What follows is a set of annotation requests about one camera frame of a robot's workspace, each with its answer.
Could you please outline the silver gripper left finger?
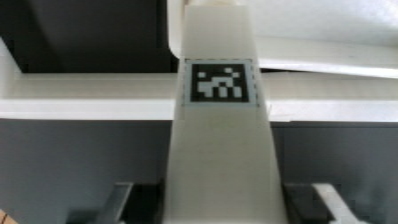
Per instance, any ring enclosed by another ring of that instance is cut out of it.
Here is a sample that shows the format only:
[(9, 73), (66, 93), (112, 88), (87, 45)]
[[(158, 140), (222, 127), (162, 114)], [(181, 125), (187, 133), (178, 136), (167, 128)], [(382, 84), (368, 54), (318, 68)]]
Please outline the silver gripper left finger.
[(114, 184), (98, 211), (73, 211), (66, 224), (162, 224), (163, 182)]

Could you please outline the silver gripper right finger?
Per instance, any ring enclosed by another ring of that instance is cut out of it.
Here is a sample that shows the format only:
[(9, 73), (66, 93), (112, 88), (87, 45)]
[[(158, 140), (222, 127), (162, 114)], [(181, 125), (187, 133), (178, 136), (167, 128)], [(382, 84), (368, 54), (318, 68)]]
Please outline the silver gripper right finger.
[(283, 190), (290, 224), (370, 224), (329, 183), (286, 183)]

